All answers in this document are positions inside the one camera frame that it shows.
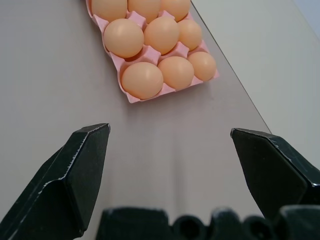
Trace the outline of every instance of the egg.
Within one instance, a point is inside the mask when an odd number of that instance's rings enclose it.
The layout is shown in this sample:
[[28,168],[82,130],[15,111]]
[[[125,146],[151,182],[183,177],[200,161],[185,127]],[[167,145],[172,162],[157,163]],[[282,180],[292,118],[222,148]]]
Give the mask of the egg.
[[217,71],[216,60],[206,52],[196,52],[191,54],[188,61],[194,68],[194,75],[201,81],[209,81]]
[[129,66],[122,75],[122,88],[138,99],[149,99],[157,95],[164,84],[164,77],[157,66],[138,62]]
[[169,16],[161,16],[150,22],[144,30],[144,44],[164,55],[172,50],[179,40],[179,26]]
[[179,22],[188,15],[191,0],[161,0],[161,11],[167,11]]
[[186,19],[178,23],[179,41],[190,51],[198,47],[202,42],[202,29],[194,20]]
[[129,12],[135,11],[145,17],[148,24],[158,17],[160,5],[161,0],[128,0]]
[[105,28],[103,42],[111,53],[121,58],[131,58],[143,48],[144,32],[129,19],[117,19]]
[[158,68],[162,72],[163,81],[175,90],[188,87],[195,75],[192,64],[180,56],[171,56],[162,60]]
[[92,0],[92,14],[112,22],[116,19],[124,19],[127,15],[127,0]]

